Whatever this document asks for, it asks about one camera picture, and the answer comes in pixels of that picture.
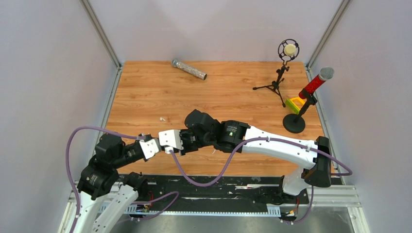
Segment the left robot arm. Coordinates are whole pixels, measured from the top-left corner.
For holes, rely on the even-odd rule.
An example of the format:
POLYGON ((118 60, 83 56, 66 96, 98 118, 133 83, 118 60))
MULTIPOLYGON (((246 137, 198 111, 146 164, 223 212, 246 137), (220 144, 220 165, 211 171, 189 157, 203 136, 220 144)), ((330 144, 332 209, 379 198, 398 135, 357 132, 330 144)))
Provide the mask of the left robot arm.
POLYGON ((82 170, 78 184, 71 183, 76 210, 68 233, 108 233, 126 209, 136 200, 148 197, 148 180, 132 172, 120 183, 117 193, 102 213, 103 203, 120 175, 118 168, 138 160, 148 160, 161 151, 157 138, 139 136, 127 145, 120 134, 105 133, 95 147, 95 154, 82 170))

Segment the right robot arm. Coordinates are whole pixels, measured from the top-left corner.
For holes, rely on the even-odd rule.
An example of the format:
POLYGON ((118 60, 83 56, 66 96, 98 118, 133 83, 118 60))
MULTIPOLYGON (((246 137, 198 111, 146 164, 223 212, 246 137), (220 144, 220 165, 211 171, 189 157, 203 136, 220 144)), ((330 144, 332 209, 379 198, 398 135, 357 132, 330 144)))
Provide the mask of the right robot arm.
POLYGON ((268 133, 247 123, 227 120, 219 122, 209 114, 193 110, 184 121, 185 129, 176 133, 176 149, 181 155, 212 146, 229 153, 256 153, 286 160, 298 165, 284 176, 278 188, 278 198, 291 202, 308 186, 331 186, 331 159, 329 139, 298 140, 268 133))

